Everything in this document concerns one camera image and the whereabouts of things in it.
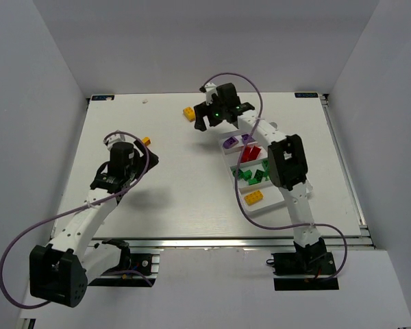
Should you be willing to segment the green rounded lego piece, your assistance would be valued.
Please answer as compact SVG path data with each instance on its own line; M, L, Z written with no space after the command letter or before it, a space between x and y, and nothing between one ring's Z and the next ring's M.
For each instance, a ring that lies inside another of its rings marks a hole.
M253 173L251 170L243 171L242 169L238 169L238 170L234 169L232 171L232 174L238 180L244 180L244 181L249 181L253 176Z

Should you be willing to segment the red lego brick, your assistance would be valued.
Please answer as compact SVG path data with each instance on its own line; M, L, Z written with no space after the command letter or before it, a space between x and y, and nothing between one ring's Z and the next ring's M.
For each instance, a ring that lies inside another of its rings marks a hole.
M250 153L251 153L251 147L250 146L246 146L245 150L241 153L241 163L247 162L249 161L249 157L250 157Z

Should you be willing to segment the green long lego brick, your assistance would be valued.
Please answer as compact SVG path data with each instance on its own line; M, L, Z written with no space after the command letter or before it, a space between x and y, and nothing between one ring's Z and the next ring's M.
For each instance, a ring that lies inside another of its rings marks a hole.
M262 167L263 167L263 178L265 180L269 180L269 162L268 160L263 160L262 161Z

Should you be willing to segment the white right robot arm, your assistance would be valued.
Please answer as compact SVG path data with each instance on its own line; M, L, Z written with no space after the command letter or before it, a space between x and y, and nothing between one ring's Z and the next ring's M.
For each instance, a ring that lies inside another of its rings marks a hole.
M195 129L206 130L204 119L214 127L227 121L243 133L248 133L267 151L269 179L284 198L293 230L295 258L306 272L319 270L325 260L325 241L317 230L306 193L308 164L299 135L286 135L261 118L260 112L248 102L241 102L232 83L216 86L206 83L200 88L205 101L196 105Z

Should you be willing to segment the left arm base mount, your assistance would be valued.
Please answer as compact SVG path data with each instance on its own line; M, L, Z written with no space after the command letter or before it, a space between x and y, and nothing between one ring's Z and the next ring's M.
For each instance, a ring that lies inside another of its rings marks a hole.
M160 253L109 239L88 247L82 265L90 287L152 287L159 271Z

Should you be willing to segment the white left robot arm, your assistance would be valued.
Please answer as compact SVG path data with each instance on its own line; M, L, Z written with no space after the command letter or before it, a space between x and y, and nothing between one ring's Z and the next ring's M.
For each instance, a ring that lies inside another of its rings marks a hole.
M159 163L157 155L139 142L115 142L110 159L90 184L83 210L46 246L29 255L31 296L68 307L77 306L87 286L106 272L132 269L129 243L108 239L93 248L89 243L108 215L119 205L126 189Z

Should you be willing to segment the yellow long lego brick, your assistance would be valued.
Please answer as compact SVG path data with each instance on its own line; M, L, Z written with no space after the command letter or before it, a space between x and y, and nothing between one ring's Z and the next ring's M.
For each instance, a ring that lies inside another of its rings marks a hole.
M246 205L252 206L264 199L264 196L260 190L256 190L244 196Z

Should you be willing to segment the yellow tall lego brick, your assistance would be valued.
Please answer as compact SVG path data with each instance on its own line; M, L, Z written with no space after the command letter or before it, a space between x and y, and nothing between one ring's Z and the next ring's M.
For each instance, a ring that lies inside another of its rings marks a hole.
M195 111L191 107L184 108L183 115L189 122L193 122L196 118Z

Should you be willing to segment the small yellow lego brick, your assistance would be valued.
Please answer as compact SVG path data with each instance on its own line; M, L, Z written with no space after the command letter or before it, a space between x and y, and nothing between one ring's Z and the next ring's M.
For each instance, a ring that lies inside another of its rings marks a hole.
M149 137L144 137L144 138L142 139L142 142L143 142L146 146L148 146L148 145L151 144L151 140L150 140Z

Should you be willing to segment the tiny green lego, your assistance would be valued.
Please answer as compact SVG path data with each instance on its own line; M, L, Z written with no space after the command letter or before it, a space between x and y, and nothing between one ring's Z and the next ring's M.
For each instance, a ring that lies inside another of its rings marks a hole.
M258 169L254 173L253 177L248 180L249 186L261 183L263 177L264 177L264 172Z

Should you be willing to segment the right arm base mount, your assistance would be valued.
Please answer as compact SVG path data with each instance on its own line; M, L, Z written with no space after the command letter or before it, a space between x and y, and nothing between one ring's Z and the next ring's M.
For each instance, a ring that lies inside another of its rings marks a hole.
M313 245L294 246L294 252L274 253L266 260L273 269L276 291L339 290L334 257L322 238Z

